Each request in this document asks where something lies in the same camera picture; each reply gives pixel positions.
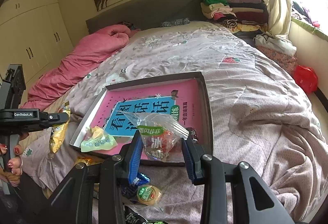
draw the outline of blue gripper pad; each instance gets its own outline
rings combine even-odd
[[[129,184],[132,184],[134,179],[137,177],[141,154],[142,154],[142,140],[141,140],[141,136],[138,136],[136,141],[136,146],[134,147],[130,159],[129,176],[128,176]]]
[[[196,180],[196,173],[195,173],[195,163],[191,157],[190,151],[187,147],[187,142],[181,139],[182,143],[182,154],[185,161],[188,178],[191,180],[192,183]]]

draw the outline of pile of folded clothes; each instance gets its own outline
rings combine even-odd
[[[207,19],[213,19],[227,28],[237,26],[236,14],[232,12],[227,0],[204,0],[200,6]]]
[[[238,24],[264,27],[269,20],[263,0],[204,0],[200,5],[207,19],[232,30]]]
[[[238,23],[260,25],[268,23],[269,14],[263,0],[227,0]]]

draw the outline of bedspread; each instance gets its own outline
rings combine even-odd
[[[117,24],[82,38],[74,50],[62,59],[58,68],[47,72],[30,88],[28,101],[22,108],[39,108],[42,111],[50,106],[88,72],[124,47],[130,33],[128,27]]]
[[[83,117],[98,86],[113,73],[132,80],[190,71],[201,71],[206,80],[214,156],[227,163],[250,163],[293,219],[302,220],[316,206],[328,175],[328,150],[319,121],[303,90],[283,69],[225,29],[140,38],[79,82],[68,100],[73,114]],[[70,129],[65,141],[73,131]],[[39,140],[30,147],[42,147]],[[59,153],[67,151],[66,147],[68,144]],[[28,166],[28,158],[23,168]],[[75,161],[74,155],[68,155],[65,163],[45,155],[39,159],[36,153],[34,162],[41,164],[33,173],[46,186],[49,183],[42,176],[58,167],[61,172],[51,172],[51,176],[53,182],[60,182]],[[135,211],[149,220],[170,224],[199,223],[203,187],[191,184],[185,168],[140,167],[140,171],[164,190],[164,195],[157,207],[131,206]],[[229,190],[228,219],[232,223]]]

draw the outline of window sill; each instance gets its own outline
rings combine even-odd
[[[326,35],[322,30],[317,27],[310,25],[309,23],[303,22],[301,20],[292,18],[292,22],[296,23],[298,26],[302,27],[304,30],[308,31],[309,33],[316,35],[317,37],[321,38],[328,42],[328,35]]]

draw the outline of white wardrobe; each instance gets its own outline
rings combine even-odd
[[[8,0],[0,7],[0,83],[9,64],[22,64],[28,90],[72,50],[58,0]]]

